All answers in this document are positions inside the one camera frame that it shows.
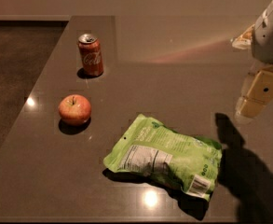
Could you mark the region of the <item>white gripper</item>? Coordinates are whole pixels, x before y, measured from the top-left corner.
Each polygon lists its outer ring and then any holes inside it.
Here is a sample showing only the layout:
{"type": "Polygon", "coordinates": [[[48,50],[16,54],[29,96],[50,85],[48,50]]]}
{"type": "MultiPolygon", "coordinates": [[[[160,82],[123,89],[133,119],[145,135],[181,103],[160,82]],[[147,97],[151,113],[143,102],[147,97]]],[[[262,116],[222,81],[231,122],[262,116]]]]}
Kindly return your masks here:
{"type": "MultiPolygon", "coordinates": [[[[241,35],[234,38],[235,49],[250,49],[253,57],[262,63],[273,64],[273,0],[241,35]]],[[[236,104],[236,119],[254,119],[273,100],[273,66],[265,66],[249,74],[242,86],[236,104]]]]}

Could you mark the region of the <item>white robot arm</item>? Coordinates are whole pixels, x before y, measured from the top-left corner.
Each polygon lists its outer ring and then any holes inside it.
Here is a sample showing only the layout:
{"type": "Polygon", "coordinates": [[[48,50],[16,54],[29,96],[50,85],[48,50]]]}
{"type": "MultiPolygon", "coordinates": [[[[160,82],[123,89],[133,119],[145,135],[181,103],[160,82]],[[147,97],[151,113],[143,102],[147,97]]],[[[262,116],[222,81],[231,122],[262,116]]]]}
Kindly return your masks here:
{"type": "Polygon", "coordinates": [[[254,62],[245,77],[235,118],[248,123],[273,100],[273,0],[255,24],[232,41],[235,49],[248,49],[254,62]]]}

